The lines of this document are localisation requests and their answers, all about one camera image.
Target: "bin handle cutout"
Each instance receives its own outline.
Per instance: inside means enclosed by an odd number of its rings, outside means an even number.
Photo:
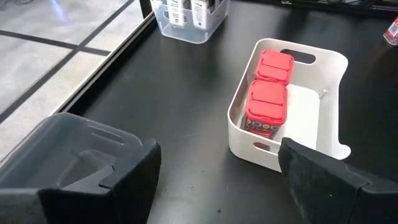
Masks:
[[[317,59],[314,55],[312,54],[307,54],[303,52],[298,52],[296,50],[290,50],[290,49],[283,49],[280,51],[281,53],[289,54],[293,56],[294,60],[296,62],[301,62],[301,63],[306,63],[306,64],[312,64],[315,62]]]
[[[105,138],[119,144],[124,144],[124,141],[120,136],[98,129],[96,127],[89,126],[89,128],[91,129],[91,134],[95,137]]]

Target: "clear plastic bin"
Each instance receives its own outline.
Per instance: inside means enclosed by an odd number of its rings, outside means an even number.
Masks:
[[[222,0],[211,10],[200,0],[150,0],[161,33],[193,44],[202,44],[210,38],[228,15],[229,2]]]

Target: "stacked containers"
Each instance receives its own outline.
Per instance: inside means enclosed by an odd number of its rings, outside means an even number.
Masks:
[[[291,55],[265,50],[249,87],[244,129],[272,139],[287,117],[287,89],[292,78]]]

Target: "black table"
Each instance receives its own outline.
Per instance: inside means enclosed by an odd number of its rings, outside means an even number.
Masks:
[[[391,20],[232,2],[203,45],[144,38],[91,100],[70,111],[162,146],[148,223],[302,223],[284,178],[228,149],[226,112],[254,44],[266,37],[335,50],[346,162],[398,181],[398,52],[382,40]]]

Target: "bottle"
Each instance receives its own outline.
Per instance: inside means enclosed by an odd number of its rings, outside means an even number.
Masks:
[[[391,24],[390,28],[383,34],[385,40],[391,45],[398,45],[398,17]]]

